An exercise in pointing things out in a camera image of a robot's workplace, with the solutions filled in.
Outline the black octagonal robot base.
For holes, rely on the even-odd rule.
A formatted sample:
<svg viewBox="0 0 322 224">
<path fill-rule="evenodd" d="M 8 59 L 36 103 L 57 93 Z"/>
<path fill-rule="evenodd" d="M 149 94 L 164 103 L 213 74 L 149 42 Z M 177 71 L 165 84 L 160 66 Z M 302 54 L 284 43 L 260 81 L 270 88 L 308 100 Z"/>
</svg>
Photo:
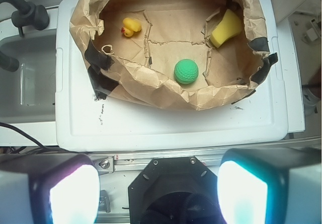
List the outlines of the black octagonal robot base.
<svg viewBox="0 0 322 224">
<path fill-rule="evenodd" d="M 131 223 L 224 223 L 217 176 L 196 157 L 152 159 L 128 187 Z"/>
</svg>

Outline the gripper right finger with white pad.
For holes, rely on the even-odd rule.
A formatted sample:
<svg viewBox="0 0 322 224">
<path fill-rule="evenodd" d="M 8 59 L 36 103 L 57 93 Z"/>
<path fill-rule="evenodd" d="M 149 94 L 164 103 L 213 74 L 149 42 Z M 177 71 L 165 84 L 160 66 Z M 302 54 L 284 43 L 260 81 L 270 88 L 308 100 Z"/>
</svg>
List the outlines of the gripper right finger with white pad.
<svg viewBox="0 0 322 224">
<path fill-rule="evenodd" d="M 227 223 L 321 223 L 321 150 L 232 148 L 217 195 Z"/>
</svg>

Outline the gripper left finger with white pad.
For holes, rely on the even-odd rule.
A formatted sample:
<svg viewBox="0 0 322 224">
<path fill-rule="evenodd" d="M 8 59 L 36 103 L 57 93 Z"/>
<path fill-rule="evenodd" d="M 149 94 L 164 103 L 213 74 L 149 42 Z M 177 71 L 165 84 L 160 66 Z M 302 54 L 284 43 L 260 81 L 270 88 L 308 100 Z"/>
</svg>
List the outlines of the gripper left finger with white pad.
<svg viewBox="0 0 322 224">
<path fill-rule="evenodd" d="M 85 154 L 1 155 L 1 223 L 94 223 L 99 198 Z"/>
</svg>

